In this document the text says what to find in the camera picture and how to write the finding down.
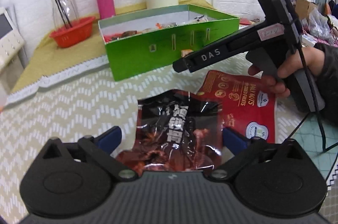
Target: screen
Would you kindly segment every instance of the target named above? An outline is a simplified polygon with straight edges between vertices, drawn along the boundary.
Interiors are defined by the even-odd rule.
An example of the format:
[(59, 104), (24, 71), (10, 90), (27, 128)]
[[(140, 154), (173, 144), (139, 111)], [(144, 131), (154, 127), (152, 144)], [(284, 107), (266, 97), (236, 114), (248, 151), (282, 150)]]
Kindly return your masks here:
[(8, 22), (5, 14), (0, 15), (0, 39), (5, 36), (8, 32), (12, 31), (12, 27)]

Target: screw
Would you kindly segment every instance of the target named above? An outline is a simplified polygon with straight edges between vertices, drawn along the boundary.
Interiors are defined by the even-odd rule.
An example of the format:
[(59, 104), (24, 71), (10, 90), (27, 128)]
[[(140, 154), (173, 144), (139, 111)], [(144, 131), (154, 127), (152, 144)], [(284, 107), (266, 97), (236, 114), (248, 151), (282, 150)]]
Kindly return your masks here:
[(226, 170), (223, 169), (217, 169), (211, 173), (211, 176), (215, 179), (223, 179), (228, 176), (228, 173)]
[(133, 178), (135, 175), (136, 173), (131, 169), (124, 169), (119, 172), (119, 177), (123, 179), (130, 179), (130, 178)]

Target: white device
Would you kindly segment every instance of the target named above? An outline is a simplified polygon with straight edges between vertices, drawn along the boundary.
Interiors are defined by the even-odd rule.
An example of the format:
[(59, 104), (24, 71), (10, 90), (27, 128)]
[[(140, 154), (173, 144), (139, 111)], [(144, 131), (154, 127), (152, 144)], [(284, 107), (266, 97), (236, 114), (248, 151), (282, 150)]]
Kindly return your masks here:
[(4, 7), (0, 7), (0, 72), (25, 44)]

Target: trigger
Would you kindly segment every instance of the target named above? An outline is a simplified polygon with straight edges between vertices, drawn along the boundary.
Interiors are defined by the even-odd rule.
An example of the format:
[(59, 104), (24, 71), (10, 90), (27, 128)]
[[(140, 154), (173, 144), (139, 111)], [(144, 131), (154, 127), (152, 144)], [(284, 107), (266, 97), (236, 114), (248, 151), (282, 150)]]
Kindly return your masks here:
[(265, 74), (273, 76), (277, 81), (282, 82), (282, 79), (277, 75), (277, 67), (264, 48), (260, 47), (249, 51), (245, 58)]

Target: yellow tablecloth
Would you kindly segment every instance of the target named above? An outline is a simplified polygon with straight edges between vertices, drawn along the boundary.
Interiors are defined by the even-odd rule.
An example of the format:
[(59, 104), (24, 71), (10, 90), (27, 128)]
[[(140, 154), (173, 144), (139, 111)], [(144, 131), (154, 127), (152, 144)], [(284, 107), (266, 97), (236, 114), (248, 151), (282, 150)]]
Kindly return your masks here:
[[(205, 0), (180, 0), (180, 4), (194, 4), (202, 7), (212, 8)], [(130, 5), (116, 9), (116, 14), (146, 9), (145, 3)], [(56, 42), (49, 37), (50, 32), (41, 40), (31, 57), (28, 66), (12, 89), (16, 92), (27, 85), (30, 85), (42, 76), (50, 76), (66, 68), (72, 67), (81, 62), (104, 55), (105, 48), (99, 34), (97, 20), (93, 23), (93, 33), (87, 40), (69, 48), (59, 48)]]

